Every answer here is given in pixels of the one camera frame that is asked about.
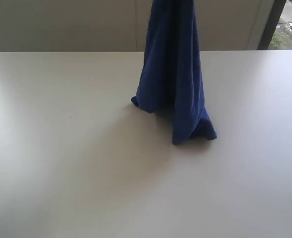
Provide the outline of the dark window frame post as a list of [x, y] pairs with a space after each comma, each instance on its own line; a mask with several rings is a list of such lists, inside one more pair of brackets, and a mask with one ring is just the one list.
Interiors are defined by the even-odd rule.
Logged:
[[276, 26], [283, 12], [286, 0], [274, 0], [257, 50], [267, 50], [274, 35]]

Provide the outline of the blue towel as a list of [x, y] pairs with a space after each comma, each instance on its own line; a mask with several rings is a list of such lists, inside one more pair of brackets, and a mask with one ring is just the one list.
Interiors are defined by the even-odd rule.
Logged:
[[144, 65], [131, 102], [148, 113], [170, 109], [174, 145], [196, 136], [217, 138], [205, 107], [194, 1], [152, 2]]

